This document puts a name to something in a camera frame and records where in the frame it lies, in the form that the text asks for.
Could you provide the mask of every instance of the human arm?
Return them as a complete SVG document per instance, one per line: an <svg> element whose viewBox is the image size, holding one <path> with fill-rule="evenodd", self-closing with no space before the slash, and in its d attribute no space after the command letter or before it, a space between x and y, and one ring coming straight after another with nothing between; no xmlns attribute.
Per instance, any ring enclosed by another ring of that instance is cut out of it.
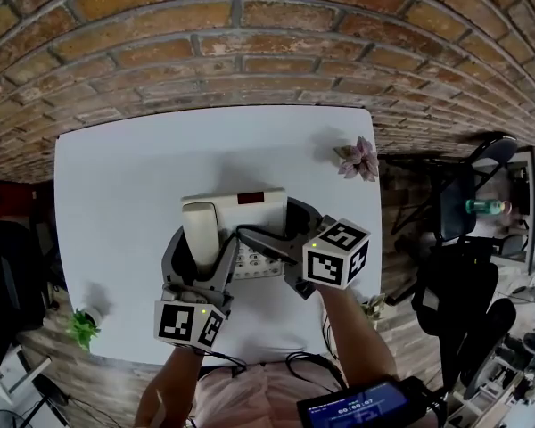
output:
<svg viewBox="0 0 535 428"><path fill-rule="evenodd" d="M151 425L161 405L157 390L166 408L166 426L184 426L190 414L203 358L203 355L196 354L192 349L176 347L167 363L143 392L136 411L135 426Z"/></svg>
<svg viewBox="0 0 535 428"><path fill-rule="evenodd" d="M318 284L337 345L339 362L350 387L396 377L396 364L383 338L366 318L350 288Z"/></svg>

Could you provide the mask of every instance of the small green plant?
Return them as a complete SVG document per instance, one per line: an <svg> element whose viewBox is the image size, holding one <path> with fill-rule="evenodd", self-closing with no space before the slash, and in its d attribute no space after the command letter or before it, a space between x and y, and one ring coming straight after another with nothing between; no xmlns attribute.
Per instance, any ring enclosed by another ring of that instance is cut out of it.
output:
<svg viewBox="0 0 535 428"><path fill-rule="evenodd" d="M100 332L101 330L87 318L83 311L76 309L70 320L70 327L68 328L67 333L71 338L77 341L81 349L89 351L91 338L96 337Z"/></svg>

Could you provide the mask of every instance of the water bottle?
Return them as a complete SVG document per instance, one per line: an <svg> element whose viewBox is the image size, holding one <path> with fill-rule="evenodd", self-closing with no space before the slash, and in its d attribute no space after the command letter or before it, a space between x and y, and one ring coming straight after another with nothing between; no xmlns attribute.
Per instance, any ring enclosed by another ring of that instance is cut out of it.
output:
<svg viewBox="0 0 535 428"><path fill-rule="evenodd" d="M511 202L502 202L501 200L467 200L465 210L468 214L488 214L495 216L497 214L509 214L511 211Z"/></svg>

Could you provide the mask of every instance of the red object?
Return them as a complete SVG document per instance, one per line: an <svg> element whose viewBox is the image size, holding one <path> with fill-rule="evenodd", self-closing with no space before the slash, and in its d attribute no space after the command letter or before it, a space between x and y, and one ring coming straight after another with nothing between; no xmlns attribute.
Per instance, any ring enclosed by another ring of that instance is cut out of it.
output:
<svg viewBox="0 0 535 428"><path fill-rule="evenodd" d="M32 212L33 192L30 184L0 182L0 218L28 217Z"/></svg>

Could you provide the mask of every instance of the brick wall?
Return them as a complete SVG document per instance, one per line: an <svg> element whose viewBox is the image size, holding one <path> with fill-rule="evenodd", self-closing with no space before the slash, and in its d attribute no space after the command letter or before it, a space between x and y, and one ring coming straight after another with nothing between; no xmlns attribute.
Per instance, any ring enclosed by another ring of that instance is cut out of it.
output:
<svg viewBox="0 0 535 428"><path fill-rule="evenodd" d="M535 0L0 0L0 179L77 128L257 103L365 107L380 152L535 145Z"/></svg>

